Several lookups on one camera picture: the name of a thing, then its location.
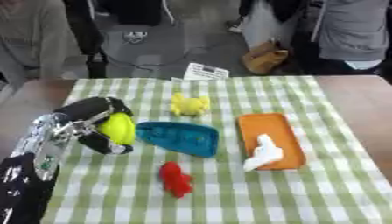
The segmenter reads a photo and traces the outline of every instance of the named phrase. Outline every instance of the gray shirt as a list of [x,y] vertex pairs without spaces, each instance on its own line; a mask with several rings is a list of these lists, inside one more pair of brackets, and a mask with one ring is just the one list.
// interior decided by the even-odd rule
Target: gray shirt
[[326,0],[320,15],[320,57],[330,60],[383,60],[389,47],[389,0]]
[[62,0],[0,5],[0,41],[10,57],[38,68],[42,78],[60,77],[66,59],[81,55]]

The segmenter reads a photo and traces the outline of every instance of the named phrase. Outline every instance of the cable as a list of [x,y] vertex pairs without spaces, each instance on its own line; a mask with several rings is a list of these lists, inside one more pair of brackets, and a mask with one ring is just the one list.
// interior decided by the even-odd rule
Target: cable
[[[109,35],[104,32],[104,36],[105,36],[105,42],[107,42],[107,45],[109,45]],[[228,44],[230,44],[232,41],[223,41],[223,42],[218,42],[214,45],[210,45],[210,46],[195,46],[190,48],[188,51],[186,51],[182,56],[170,61],[170,62],[165,62],[162,64],[142,64],[142,65],[137,65],[135,63],[132,62],[128,62],[128,61],[121,61],[119,59],[115,59],[114,57],[108,55],[109,60],[112,62],[112,64],[115,64],[119,67],[134,67],[136,69],[140,69],[140,70],[145,70],[145,71],[149,71],[152,72],[153,69],[148,68],[148,67],[167,67],[173,64],[177,64],[182,60],[186,60],[188,58],[188,56],[190,56],[191,54],[193,54],[194,50],[206,50],[208,52],[211,52],[213,49],[217,48],[217,47],[221,47],[221,46],[226,46]]]

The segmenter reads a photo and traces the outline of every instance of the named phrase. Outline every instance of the sleeve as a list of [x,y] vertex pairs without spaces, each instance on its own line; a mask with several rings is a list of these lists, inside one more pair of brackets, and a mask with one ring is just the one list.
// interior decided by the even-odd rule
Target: sleeve
[[67,58],[69,40],[66,7],[62,1],[45,1],[39,22],[42,35],[39,53],[40,77],[59,78]]

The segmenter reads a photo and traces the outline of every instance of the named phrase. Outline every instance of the blue plastic dish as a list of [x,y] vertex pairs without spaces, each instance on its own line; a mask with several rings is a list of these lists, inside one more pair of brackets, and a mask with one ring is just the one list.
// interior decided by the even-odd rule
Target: blue plastic dish
[[215,128],[186,122],[141,122],[136,135],[147,143],[203,158],[216,154],[219,141]]

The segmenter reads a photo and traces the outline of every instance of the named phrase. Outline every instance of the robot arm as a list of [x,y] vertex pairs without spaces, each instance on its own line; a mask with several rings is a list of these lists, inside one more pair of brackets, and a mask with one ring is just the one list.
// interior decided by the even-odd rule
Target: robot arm
[[102,154],[132,151],[132,146],[116,144],[96,129],[117,112],[132,116],[119,99],[93,97],[36,119],[0,164],[0,224],[40,222],[72,138]]

